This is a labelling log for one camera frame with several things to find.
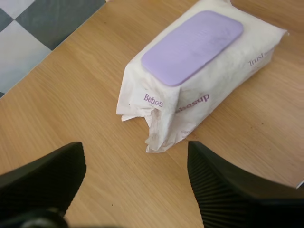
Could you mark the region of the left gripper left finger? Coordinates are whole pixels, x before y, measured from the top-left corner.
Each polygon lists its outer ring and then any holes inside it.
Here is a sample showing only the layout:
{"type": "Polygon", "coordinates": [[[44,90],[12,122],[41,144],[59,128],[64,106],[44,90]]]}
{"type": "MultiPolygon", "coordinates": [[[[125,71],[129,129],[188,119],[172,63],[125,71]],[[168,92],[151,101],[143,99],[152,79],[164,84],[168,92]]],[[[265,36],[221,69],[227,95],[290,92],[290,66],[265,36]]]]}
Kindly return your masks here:
{"type": "Polygon", "coordinates": [[[67,228],[64,216],[86,174],[81,142],[0,176],[2,228],[67,228]]]}

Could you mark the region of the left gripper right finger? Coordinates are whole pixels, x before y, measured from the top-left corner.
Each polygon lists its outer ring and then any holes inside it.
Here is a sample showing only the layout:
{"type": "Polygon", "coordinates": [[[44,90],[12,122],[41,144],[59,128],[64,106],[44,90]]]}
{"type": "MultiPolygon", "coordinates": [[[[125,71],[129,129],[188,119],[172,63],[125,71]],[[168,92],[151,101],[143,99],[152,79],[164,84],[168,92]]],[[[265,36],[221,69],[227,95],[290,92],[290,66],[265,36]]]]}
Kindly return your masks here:
{"type": "Polygon", "coordinates": [[[302,228],[304,191],[279,184],[188,142],[190,184],[206,228],[302,228]]]}

